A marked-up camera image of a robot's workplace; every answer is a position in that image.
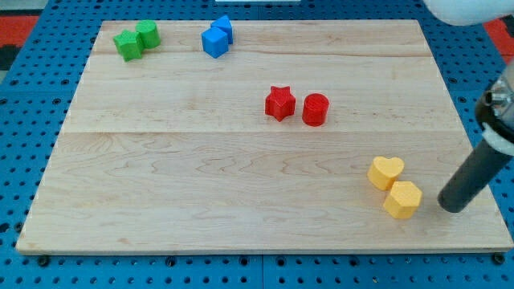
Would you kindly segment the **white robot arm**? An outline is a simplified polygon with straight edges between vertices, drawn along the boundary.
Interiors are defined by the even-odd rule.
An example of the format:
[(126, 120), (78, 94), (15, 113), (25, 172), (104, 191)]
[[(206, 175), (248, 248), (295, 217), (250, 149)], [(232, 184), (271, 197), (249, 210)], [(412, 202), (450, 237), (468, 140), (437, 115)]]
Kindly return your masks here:
[[(427, 9), (440, 21), (452, 26), (482, 24), (513, 15), (513, 0), (425, 0)], [(496, 151), (513, 155), (513, 65), (509, 64), (486, 90), (482, 105), (492, 119), (479, 118), (483, 138)]]

